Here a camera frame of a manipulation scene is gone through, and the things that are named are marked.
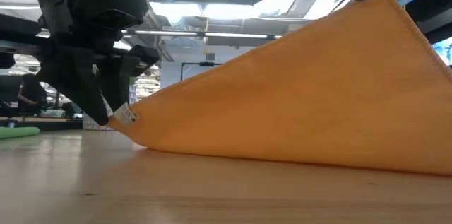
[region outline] wooden table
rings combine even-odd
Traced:
[[[25,121],[23,120],[23,117],[13,117],[13,118],[8,118],[8,117],[0,117],[0,121],[5,121],[5,120],[16,120],[19,122],[66,122],[68,119],[67,118],[53,118],[53,117],[25,117]]]
[[[452,223],[452,179],[161,153],[116,132],[54,132],[0,141],[0,219]]]

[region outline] white label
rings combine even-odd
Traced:
[[[129,108],[129,104],[126,102],[122,105],[118,110],[116,110],[113,115],[122,123],[124,126],[130,126],[137,119],[139,119],[138,115],[136,115]]]

